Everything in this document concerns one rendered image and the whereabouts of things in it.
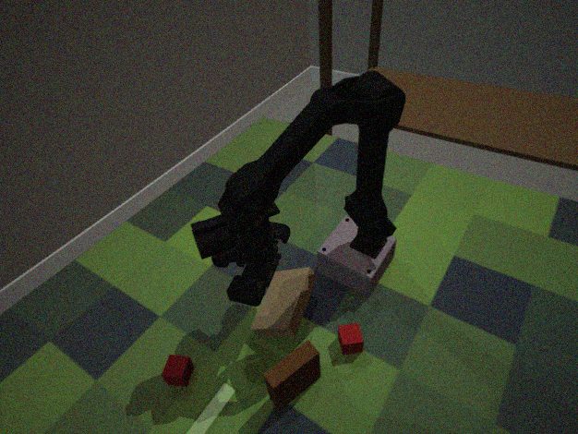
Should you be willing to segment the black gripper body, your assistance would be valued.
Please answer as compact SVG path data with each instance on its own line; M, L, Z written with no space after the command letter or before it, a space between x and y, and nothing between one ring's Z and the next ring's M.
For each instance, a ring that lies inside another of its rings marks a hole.
M237 249L244 251L244 264L248 264L244 275L236 275L227 289L230 300L258 306L265 294L266 284L270 273L271 265L278 252L278 240L287 243L290 236L290 228L283 223L270 222L271 237L260 246L247 246L241 240L237 244ZM275 239L276 238L276 239Z

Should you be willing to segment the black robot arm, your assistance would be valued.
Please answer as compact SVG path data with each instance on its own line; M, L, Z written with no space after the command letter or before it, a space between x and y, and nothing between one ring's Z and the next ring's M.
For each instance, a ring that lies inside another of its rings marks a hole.
M397 229L387 217L381 190L389 134L404 104L403 91L375 70L313 92L267 151L227 180L218 203L221 215L191 224L202 259L211 257L221 268L230 262L244 268L239 240L255 247L270 239L269 217L280 213L274 201L282 181L333 126L342 124L357 124L359 130L356 189L344 206L358 227L350 247L375 259Z

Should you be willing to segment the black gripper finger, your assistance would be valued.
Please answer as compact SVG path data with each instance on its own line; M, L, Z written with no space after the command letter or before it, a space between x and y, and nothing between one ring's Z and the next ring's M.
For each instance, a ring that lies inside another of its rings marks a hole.
M273 261L273 263L272 263L272 265L271 265L271 268L270 268L271 271L276 271L276 268L277 268L277 266L278 266L278 264L279 264L279 261L280 261L281 257L282 257L282 255L281 255L280 253L277 253L277 254L276 254L276 256L275 256L275 258L274 258L274 261Z
M247 265L247 266L248 266L248 265ZM247 266L245 267L245 269L244 269L244 271L243 271L243 273L242 273L242 276L244 275L244 273L245 273L245 271L246 271L246 269L247 269ZM275 273L275 271L271 271L271 270L270 270L270 273L269 273L269 275L268 275L268 277L267 277L267 280L266 280L266 281L263 281L263 282L266 284L266 287L269 287L269 285L270 285L270 283L271 283L271 279L272 279L274 273Z

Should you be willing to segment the brown block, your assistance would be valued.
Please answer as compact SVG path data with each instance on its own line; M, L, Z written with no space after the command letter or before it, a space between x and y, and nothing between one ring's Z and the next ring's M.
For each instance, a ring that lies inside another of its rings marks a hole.
M263 374L279 411L320 378L319 351L307 340Z

